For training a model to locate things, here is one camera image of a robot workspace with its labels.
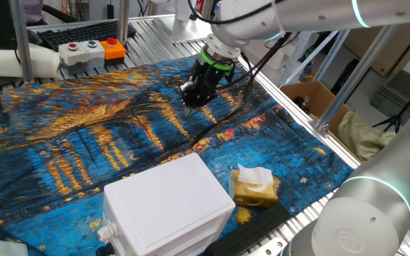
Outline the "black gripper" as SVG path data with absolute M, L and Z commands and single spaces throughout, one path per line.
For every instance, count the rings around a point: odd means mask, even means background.
M 180 86 L 184 114 L 190 116 L 218 96 L 217 86 L 221 79 L 231 82 L 234 74 L 233 60 L 195 60 L 189 81 Z

